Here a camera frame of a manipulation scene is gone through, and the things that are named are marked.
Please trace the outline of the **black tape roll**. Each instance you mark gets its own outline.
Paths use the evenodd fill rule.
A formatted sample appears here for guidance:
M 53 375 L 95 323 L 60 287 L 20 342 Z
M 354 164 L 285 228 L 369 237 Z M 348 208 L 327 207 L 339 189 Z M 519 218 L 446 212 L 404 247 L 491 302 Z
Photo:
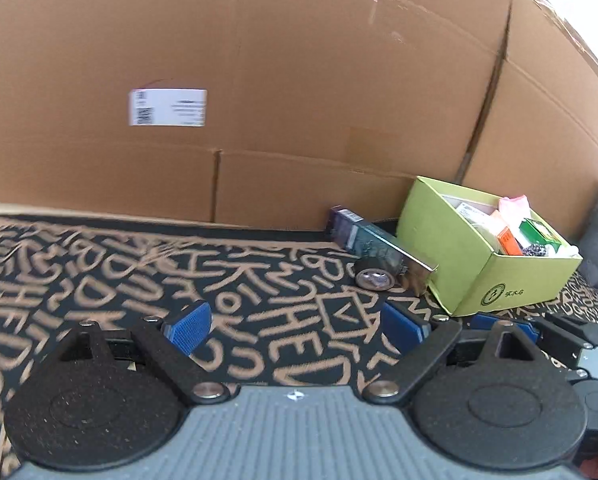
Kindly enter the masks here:
M 403 263 L 391 264 L 377 257 L 364 257 L 353 265 L 354 282 L 370 292 L 387 292 L 398 284 L 407 266 Z

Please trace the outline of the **lime green storage box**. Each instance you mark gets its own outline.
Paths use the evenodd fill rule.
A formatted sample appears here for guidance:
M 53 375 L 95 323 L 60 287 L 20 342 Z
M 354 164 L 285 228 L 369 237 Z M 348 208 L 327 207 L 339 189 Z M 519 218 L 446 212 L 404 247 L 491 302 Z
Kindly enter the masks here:
M 493 312 L 556 298 L 582 262 L 562 236 L 554 256 L 510 256 L 461 216 L 462 204 L 491 212 L 498 197 L 456 184 L 418 177 L 398 223 L 398 240 L 437 266 L 427 284 L 440 306 L 456 316 Z

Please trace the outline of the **orange white medicine box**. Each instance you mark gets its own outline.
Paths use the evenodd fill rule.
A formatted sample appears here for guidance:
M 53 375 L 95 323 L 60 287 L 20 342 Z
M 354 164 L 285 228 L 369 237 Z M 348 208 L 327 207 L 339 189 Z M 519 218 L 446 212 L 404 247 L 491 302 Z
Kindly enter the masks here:
M 519 246 L 515 236 L 512 235 L 512 231 L 508 229 L 507 226 L 497 234 L 496 239 L 498 244 L 500 244 L 500 248 L 502 248 L 503 252 L 505 252 L 508 256 L 522 256 L 523 251 Z

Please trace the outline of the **steel wool scrubber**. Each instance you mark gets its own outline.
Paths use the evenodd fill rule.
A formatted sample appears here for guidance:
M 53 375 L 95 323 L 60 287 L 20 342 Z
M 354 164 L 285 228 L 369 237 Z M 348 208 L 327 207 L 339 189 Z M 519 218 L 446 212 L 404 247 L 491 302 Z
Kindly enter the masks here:
M 531 244 L 523 248 L 522 253 L 527 257 L 552 257 L 555 249 L 552 245 Z

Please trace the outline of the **patterned black tan carpet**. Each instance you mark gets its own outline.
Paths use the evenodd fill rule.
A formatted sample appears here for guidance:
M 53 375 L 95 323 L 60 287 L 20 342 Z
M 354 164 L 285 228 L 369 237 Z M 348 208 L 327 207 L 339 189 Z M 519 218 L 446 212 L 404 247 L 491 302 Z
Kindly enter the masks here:
M 587 414 L 519 327 L 370 292 L 316 233 L 0 218 L 0 479 L 577 479 Z M 210 304 L 192 354 L 163 319 Z M 385 302 L 431 325 L 401 354 Z

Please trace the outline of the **dark teal long box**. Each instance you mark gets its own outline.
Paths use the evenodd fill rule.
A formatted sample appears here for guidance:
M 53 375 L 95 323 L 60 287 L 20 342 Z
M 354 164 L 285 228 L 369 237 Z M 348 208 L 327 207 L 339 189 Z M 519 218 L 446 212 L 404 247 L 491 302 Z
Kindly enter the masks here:
M 403 263 L 407 270 L 395 286 L 412 289 L 417 297 L 424 295 L 430 276 L 437 270 L 436 263 L 428 257 L 407 248 L 394 235 L 348 208 L 331 208 L 326 232 L 337 246 L 357 260 L 377 257 L 391 264 Z

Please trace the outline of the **green colourful small box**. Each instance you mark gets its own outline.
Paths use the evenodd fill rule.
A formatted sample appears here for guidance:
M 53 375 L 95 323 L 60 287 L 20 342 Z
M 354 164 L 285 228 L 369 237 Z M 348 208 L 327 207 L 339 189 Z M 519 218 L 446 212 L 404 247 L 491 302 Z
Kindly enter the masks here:
M 520 222 L 519 229 L 532 245 L 550 246 L 555 252 L 561 246 L 558 237 L 541 221 L 531 218 L 523 219 Z

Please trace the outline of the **large cardboard box wall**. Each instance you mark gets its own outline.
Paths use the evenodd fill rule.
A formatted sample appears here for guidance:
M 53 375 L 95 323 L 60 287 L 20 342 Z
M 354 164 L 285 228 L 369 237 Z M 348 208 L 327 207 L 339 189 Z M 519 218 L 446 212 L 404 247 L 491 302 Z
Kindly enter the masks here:
M 546 0 L 0 0 L 0 203 L 317 229 L 417 177 L 598 199 L 598 62 Z

